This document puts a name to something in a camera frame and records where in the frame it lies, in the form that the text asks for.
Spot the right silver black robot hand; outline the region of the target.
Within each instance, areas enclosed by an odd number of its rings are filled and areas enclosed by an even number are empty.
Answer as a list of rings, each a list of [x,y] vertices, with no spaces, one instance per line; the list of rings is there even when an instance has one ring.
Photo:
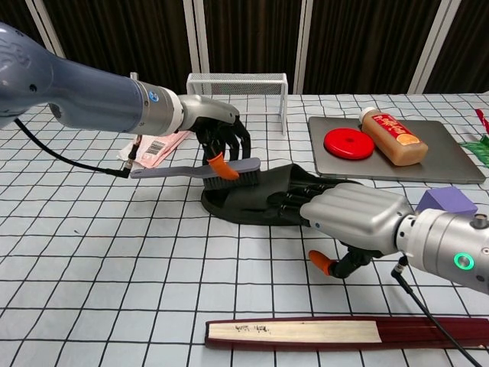
[[[340,279],[374,258],[397,253],[405,234],[402,225],[416,219],[406,197],[353,182],[274,193],[267,203],[279,217],[294,219],[348,248],[339,260],[316,250],[309,252],[309,260],[325,275]]]

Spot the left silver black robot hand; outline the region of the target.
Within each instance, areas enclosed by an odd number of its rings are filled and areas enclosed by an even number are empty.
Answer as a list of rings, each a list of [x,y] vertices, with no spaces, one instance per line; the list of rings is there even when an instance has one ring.
[[[205,96],[181,96],[180,103],[180,130],[196,134],[204,151],[202,163],[224,180],[237,180],[239,173],[225,161],[225,152],[229,152],[232,161],[251,156],[251,136],[241,122],[240,112],[228,103]]]

